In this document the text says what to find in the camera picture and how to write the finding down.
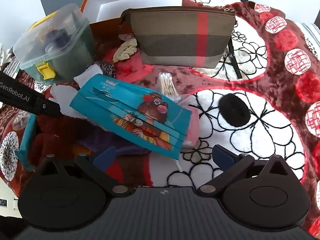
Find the cream hair scrunchie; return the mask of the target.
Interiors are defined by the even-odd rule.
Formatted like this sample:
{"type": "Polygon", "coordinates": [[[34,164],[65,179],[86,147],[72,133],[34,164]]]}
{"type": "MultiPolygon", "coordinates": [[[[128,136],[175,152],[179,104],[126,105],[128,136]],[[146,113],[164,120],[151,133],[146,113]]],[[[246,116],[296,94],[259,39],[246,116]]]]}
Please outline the cream hair scrunchie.
{"type": "Polygon", "coordinates": [[[113,62],[124,61],[137,52],[137,40],[135,38],[125,41],[113,55],[113,62]]]}

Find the steel wool scourer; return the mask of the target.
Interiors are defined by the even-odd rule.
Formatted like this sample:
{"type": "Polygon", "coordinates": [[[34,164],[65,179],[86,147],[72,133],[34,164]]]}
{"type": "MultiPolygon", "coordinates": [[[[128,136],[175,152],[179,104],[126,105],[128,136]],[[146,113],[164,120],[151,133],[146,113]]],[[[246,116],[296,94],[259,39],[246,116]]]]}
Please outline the steel wool scourer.
{"type": "Polygon", "coordinates": [[[99,61],[99,67],[105,76],[116,77],[115,66],[107,61],[99,61]]]}

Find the red plush cloth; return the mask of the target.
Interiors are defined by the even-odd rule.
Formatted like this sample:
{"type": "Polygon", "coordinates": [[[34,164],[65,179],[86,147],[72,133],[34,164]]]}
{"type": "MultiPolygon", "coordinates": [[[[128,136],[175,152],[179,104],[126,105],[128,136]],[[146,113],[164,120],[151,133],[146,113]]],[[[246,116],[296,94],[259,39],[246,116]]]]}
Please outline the red plush cloth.
{"type": "Polygon", "coordinates": [[[37,124],[40,132],[32,140],[28,153],[28,160],[35,166],[50,154],[59,160],[72,160],[82,153],[92,155],[94,151],[82,142],[101,131],[86,120],[65,115],[39,115],[37,124]]]}

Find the teal illustrated face mask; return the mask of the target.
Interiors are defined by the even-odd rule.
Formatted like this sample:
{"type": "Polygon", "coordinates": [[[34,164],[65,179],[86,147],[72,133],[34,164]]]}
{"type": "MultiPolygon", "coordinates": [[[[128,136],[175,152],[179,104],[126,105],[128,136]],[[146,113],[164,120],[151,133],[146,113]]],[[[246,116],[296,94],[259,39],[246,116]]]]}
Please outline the teal illustrated face mask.
{"type": "Polygon", "coordinates": [[[163,94],[97,74],[70,106],[95,124],[152,152],[179,159],[191,111],[163,94]]]}

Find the olive striped zipper pouch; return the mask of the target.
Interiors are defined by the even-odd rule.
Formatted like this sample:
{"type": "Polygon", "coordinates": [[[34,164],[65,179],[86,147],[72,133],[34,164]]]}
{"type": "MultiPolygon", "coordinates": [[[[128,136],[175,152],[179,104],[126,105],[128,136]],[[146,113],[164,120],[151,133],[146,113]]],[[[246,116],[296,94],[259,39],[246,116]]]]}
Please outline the olive striped zipper pouch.
{"type": "Polygon", "coordinates": [[[121,20],[132,29],[144,64],[215,68],[236,22],[228,7],[127,9],[121,20]]]}

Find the clear lidded storage box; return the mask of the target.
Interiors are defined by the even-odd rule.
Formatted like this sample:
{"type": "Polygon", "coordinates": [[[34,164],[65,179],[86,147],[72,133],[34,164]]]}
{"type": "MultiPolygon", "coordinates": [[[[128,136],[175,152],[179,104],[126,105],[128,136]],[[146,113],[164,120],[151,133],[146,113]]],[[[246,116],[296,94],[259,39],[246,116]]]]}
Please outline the clear lidded storage box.
{"type": "Polygon", "coordinates": [[[73,3],[33,24],[13,52],[20,70],[44,85],[71,82],[96,55],[89,20],[73,3]]]}

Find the red floral plush blanket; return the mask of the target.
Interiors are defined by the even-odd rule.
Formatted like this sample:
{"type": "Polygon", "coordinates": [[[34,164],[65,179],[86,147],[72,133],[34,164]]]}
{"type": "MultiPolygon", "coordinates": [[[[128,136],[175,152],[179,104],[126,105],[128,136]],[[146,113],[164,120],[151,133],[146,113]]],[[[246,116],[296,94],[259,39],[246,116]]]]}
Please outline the red floral plush blanket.
{"type": "MultiPolygon", "coordinates": [[[[116,64],[116,77],[157,90],[171,73],[179,95],[199,112],[199,139],[179,159],[152,152],[116,156],[105,172],[92,155],[53,154],[26,172],[15,151],[23,133],[1,143],[1,178],[14,183],[20,217],[1,218],[1,239],[314,239],[319,233],[319,60],[304,34],[279,10],[253,2],[235,11],[228,45],[215,68],[144,64],[140,48],[116,64]],[[218,102],[239,97],[251,118],[229,125],[218,102]],[[241,159],[222,171],[212,149],[241,159]]],[[[92,25],[111,56],[131,27],[116,18],[92,25]]]]}

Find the black hair scrunchie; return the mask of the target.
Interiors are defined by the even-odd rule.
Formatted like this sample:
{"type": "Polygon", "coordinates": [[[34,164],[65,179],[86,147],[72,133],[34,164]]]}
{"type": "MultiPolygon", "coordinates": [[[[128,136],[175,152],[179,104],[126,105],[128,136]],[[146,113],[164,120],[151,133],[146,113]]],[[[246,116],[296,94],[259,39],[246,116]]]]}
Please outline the black hair scrunchie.
{"type": "Polygon", "coordinates": [[[251,118],[248,106],[231,93],[220,98],[218,109],[225,121],[233,127],[245,126],[251,118]]]}

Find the white paper tissue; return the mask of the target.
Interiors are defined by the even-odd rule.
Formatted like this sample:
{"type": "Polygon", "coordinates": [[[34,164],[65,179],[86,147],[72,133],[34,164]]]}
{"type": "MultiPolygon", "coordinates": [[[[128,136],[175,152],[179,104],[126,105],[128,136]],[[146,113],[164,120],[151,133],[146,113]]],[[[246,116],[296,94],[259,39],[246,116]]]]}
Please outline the white paper tissue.
{"type": "MultiPolygon", "coordinates": [[[[90,65],[82,74],[76,76],[74,81],[80,88],[93,76],[97,74],[103,74],[100,66],[97,63],[90,65]]],[[[78,91],[69,85],[52,85],[50,93],[53,96],[51,101],[58,103],[60,106],[60,112],[71,118],[87,119],[84,115],[74,110],[70,103],[78,93],[78,91]]]]}

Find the black pen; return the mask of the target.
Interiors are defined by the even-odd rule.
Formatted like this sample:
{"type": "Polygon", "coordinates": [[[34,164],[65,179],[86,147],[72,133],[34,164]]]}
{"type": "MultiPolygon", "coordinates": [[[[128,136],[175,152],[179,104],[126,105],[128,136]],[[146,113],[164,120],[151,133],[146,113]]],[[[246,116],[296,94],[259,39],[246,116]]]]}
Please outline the black pen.
{"type": "Polygon", "coordinates": [[[236,77],[238,79],[242,79],[242,74],[240,72],[238,63],[237,63],[236,58],[235,58],[232,38],[230,38],[229,41],[228,41],[228,50],[229,50],[229,58],[230,58],[232,66],[233,66],[233,69],[235,71],[236,77]]]}

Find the teal tissue pack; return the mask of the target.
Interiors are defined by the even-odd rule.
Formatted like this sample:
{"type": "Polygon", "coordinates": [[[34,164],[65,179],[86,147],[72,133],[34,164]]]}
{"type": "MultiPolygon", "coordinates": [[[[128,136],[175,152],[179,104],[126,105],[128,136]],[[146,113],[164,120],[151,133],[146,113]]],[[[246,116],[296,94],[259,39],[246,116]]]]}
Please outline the teal tissue pack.
{"type": "Polygon", "coordinates": [[[19,150],[15,151],[16,156],[28,171],[34,171],[35,167],[29,163],[28,153],[36,131],[37,117],[35,114],[22,111],[16,115],[12,127],[14,131],[23,131],[19,150]]]}

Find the cotton swab pack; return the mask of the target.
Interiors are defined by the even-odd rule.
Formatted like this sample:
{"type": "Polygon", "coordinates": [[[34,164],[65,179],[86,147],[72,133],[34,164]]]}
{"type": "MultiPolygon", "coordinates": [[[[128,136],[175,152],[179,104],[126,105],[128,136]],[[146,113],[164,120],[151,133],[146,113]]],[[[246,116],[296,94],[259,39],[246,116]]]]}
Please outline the cotton swab pack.
{"type": "Polygon", "coordinates": [[[171,73],[159,73],[157,77],[157,90],[172,101],[178,101],[181,99],[175,88],[171,73]]]}

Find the purple cloth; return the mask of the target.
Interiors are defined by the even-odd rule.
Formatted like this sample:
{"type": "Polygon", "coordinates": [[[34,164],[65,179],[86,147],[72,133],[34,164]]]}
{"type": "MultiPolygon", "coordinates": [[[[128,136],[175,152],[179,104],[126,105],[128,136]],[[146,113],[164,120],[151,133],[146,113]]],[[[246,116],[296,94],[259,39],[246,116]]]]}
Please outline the purple cloth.
{"type": "Polygon", "coordinates": [[[116,156],[150,153],[148,149],[127,141],[113,132],[105,131],[100,127],[95,127],[92,132],[89,132],[84,139],[80,140],[80,144],[93,152],[103,152],[114,146],[116,148],[116,156]]]}

